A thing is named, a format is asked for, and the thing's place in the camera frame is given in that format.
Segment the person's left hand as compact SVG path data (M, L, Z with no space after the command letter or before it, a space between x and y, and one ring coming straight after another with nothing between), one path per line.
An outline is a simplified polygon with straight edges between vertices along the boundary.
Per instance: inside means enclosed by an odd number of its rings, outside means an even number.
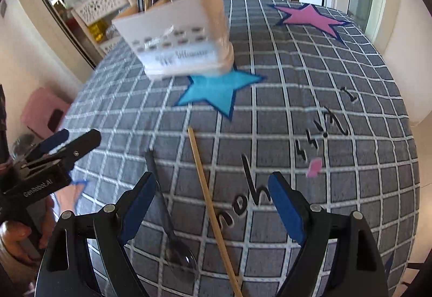
M48 245L56 221L53 213L54 201L51 196L45 199L46 213L42 221L42 238L39 240L39 248L45 249ZM1 240L6 250L16 260L28 266L34 265L37 261L32 259L22 248L21 242L32 233L31 228L22 223L6 221L1 225Z

